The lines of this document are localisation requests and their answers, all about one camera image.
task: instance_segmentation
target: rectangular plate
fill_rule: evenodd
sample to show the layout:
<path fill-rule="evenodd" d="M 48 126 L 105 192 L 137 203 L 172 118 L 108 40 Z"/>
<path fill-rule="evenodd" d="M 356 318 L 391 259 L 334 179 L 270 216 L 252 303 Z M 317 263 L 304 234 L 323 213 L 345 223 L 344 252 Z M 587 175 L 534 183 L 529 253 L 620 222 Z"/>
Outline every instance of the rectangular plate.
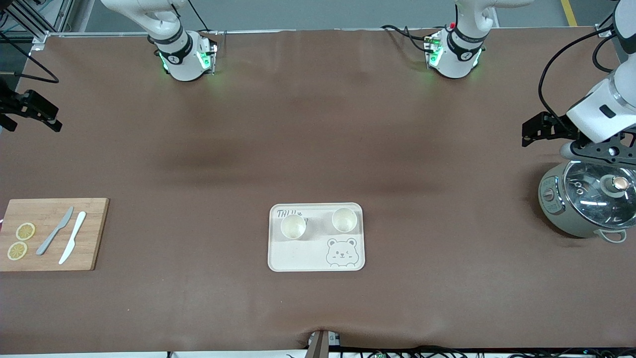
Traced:
<path fill-rule="evenodd" d="M 60 223 L 69 207 L 74 206 L 73 215 L 61 229 L 42 256 L 36 255 L 38 247 Z M 0 271 L 84 271 L 95 267 L 95 259 L 102 237 L 108 199 L 102 197 L 70 199 L 13 199 L 4 214 L 0 230 Z M 75 237 L 75 249 L 63 264 L 58 264 L 62 252 L 69 242 L 75 220 L 80 211 L 86 219 Z M 27 254 L 11 261 L 7 256 L 9 246 L 16 241 L 15 231 L 25 222 L 36 227 L 35 235 L 24 241 Z"/>
<path fill-rule="evenodd" d="M 333 213 L 351 209 L 357 217 L 353 230 L 342 233 L 332 223 Z M 285 237 L 283 219 L 305 219 L 307 228 L 298 239 Z M 267 264 L 272 271 L 357 271 L 364 266 L 362 208 L 356 203 L 276 204 L 270 210 Z"/>

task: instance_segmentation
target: wooden cutting board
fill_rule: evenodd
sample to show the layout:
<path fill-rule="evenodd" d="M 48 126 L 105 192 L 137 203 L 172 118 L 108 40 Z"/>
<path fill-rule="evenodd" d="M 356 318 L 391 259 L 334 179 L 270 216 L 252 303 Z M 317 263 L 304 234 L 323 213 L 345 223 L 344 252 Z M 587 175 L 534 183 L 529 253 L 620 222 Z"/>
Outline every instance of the wooden cutting board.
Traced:
<path fill-rule="evenodd" d="M 73 215 L 51 242 L 44 255 L 36 255 L 40 244 L 60 223 L 66 211 L 73 206 Z M 102 237 L 108 199 L 103 197 L 71 199 L 13 199 L 4 214 L 0 229 L 0 271 L 83 271 L 95 268 L 95 259 Z M 69 258 L 58 264 L 66 244 L 71 237 L 75 220 L 80 211 L 86 219 L 75 237 L 75 248 Z M 19 241 L 15 231 L 25 222 L 33 223 L 35 235 L 24 241 L 27 254 L 17 260 L 9 260 L 7 251 L 11 244 Z"/>

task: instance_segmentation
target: white tray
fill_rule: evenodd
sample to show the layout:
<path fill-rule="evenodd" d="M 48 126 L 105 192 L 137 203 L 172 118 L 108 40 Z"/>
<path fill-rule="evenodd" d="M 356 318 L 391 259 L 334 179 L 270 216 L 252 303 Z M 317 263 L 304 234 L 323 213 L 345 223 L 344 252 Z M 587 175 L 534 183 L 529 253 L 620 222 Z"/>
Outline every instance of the white tray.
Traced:
<path fill-rule="evenodd" d="M 276 272 L 361 269 L 362 208 L 356 203 L 274 205 L 267 264 Z"/>

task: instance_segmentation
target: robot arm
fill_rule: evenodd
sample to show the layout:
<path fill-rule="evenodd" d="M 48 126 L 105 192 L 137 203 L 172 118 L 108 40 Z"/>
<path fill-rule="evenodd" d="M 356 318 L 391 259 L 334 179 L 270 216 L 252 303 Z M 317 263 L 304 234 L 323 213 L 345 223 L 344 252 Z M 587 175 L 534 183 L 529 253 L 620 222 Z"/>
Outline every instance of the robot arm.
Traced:
<path fill-rule="evenodd" d="M 462 78 L 477 66 L 481 46 L 494 25 L 494 8 L 519 8 L 534 0 L 455 0 L 457 25 L 431 36 L 425 48 L 429 67 Z"/>
<path fill-rule="evenodd" d="M 102 0 L 104 6 L 141 26 L 159 49 L 166 72 L 179 81 L 214 72 L 216 43 L 195 31 L 185 31 L 174 10 L 187 0 Z"/>
<path fill-rule="evenodd" d="M 614 29 L 628 59 L 560 118 L 542 112 L 523 125 L 523 146 L 568 138 L 567 159 L 636 169 L 636 0 L 621 0 Z"/>

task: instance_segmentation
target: lemon slice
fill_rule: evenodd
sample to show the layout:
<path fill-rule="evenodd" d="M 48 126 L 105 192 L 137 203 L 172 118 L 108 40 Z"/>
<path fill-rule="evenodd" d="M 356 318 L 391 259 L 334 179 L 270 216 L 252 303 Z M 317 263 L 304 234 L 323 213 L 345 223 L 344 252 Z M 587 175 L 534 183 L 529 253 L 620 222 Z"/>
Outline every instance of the lemon slice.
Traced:
<path fill-rule="evenodd" d="M 20 225 L 15 231 L 15 237 L 18 238 L 18 240 L 25 241 L 32 238 L 35 233 L 36 226 L 30 222 L 25 222 L 24 224 Z"/>
<path fill-rule="evenodd" d="M 11 261 L 19 260 L 27 254 L 27 248 L 28 246 L 26 243 L 18 241 L 9 247 L 9 251 L 7 251 L 6 255 Z"/>

